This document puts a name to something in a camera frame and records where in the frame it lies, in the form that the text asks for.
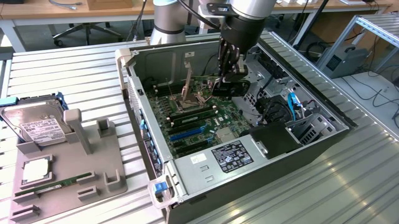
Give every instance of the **green circuit board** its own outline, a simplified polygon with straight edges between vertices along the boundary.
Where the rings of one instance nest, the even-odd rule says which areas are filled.
[[[182,96],[182,93],[168,94],[168,96],[162,97],[158,97],[155,92],[147,93],[152,111],[160,125],[162,133],[175,158],[183,157],[223,143],[223,140],[226,139],[218,136],[218,130],[228,129],[228,131],[231,131],[231,133],[228,133],[231,134],[228,136],[230,139],[232,138],[232,136],[236,138],[245,130],[251,128],[250,123],[247,122],[243,115],[240,115],[239,109],[234,102],[231,100],[227,100],[227,98],[211,97],[210,88],[204,88],[204,86],[202,85],[203,79],[204,78],[196,78],[192,81],[192,84],[190,85],[190,94],[194,95],[199,93],[200,96],[207,99],[207,101],[202,103],[202,105],[199,105],[198,103],[187,105],[187,103],[184,103],[184,105],[188,106],[188,108],[184,108],[184,110],[182,109],[182,104],[176,103],[179,97]],[[218,113],[212,114],[212,117],[199,119],[187,125],[182,125],[180,127],[171,127],[171,121],[168,121],[168,117],[184,114],[186,112],[200,110],[202,108],[210,108],[211,106],[216,106],[218,110]],[[171,136],[186,133],[187,130],[176,132],[174,134],[170,134],[170,131],[175,128],[184,129],[186,126],[202,127],[203,131],[202,133],[179,140],[170,140]],[[200,147],[191,147],[202,143],[203,145]]]

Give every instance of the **power supply label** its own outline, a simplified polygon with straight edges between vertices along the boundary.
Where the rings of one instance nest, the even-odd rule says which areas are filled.
[[[40,120],[20,125],[36,143],[64,138],[64,132],[55,118]]]
[[[242,141],[212,149],[212,153],[224,173],[230,173],[254,162]]]

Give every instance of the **hard drive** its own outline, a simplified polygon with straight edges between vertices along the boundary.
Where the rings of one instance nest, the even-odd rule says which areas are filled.
[[[11,97],[0,101],[0,119],[23,142],[47,146],[66,141],[66,134],[72,132],[63,121],[66,109],[60,93],[22,99]]]

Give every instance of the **motherboard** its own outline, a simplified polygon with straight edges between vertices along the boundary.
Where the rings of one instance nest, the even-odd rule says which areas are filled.
[[[243,111],[231,99],[212,96],[215,78],[194,78],[184,100],[184,83],[154,86],[151,91],[147,91],[152,111],[175,158],[234,140],[251,128]]]

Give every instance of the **hard drive label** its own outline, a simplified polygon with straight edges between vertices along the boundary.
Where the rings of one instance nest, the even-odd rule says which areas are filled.
[[[228,173],[254,162],[242,141],[212,149],[214,156],[224,173]]]
[[[20,126],[36,143],[52,141],[66,137],[63,129],[55,118],[26,123]]]

